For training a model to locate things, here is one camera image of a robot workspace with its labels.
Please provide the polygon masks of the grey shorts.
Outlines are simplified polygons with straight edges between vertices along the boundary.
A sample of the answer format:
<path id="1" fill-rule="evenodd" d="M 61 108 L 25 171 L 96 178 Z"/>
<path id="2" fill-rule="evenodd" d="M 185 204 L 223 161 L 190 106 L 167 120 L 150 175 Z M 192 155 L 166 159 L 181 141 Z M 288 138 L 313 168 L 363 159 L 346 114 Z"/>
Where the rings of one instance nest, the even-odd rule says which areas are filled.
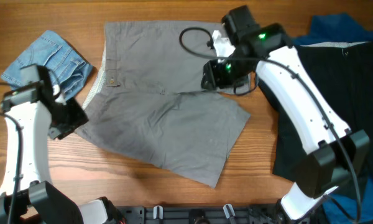
<path id="1" fill-rule="evenodd" d="M 228 90 L 201 88 L 207 33 L 195 21 L 108 22 L 98 77 L 84 102 L 83 139 L 216 187 L 250 115 Z"/>

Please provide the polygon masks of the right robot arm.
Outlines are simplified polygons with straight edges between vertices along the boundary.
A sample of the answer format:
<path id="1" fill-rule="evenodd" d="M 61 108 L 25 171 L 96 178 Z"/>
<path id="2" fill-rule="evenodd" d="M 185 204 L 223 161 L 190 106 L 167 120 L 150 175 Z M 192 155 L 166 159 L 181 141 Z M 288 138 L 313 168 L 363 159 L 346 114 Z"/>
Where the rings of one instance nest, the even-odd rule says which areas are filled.
<path id="1" fill-rule="evenodd" d="M 212 35 L 208 41 L 217 56 L 204 65 L 201 87 L 237 88 L 255 73 L 256 82 L 274 94 L 305 152 L 280 205 L 287 220 L 302 220 L 339 186 L 357 180 L 369 137 L 365 131 L 351 131 L 333 111 L 281 25 L 261 27 L 247 6 L 229 11 L 221 23 L 226 37 Z"/>

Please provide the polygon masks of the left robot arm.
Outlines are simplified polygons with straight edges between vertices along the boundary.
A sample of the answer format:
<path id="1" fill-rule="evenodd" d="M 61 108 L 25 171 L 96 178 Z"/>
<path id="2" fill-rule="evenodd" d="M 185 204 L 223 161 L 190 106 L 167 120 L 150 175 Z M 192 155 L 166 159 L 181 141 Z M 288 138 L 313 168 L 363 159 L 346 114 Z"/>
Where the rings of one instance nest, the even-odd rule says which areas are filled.
<path id="1" fill-rule="evenodd" d="M 65 138 L 88 117 L 74 98 L 64 99 L 47 67 L 32 64 L 20 72 L 25 85 L 5 93 L 1 102 L 7 156 L 0 223 L 121 223 L 107 198 L 78 206 L 53 186 L 48 140 Z"/>

